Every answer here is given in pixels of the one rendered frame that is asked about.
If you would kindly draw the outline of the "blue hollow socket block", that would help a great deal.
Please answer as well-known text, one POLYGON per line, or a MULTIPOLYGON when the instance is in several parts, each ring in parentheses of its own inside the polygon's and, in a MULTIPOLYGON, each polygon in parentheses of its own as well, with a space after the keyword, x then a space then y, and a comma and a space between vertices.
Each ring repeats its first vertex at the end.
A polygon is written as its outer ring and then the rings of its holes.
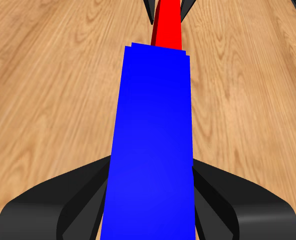
POLYGON ((100 240, 195 240, 190 58, 125 48, 100 240))

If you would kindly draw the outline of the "thin red peg bar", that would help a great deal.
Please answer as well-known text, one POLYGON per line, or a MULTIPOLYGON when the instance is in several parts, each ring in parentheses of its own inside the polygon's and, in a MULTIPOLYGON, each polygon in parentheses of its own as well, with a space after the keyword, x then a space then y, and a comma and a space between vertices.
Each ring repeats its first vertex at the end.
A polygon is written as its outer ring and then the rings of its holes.
POLYGON ((151 45, 182 50, 180 0, 158 0, 151 45))

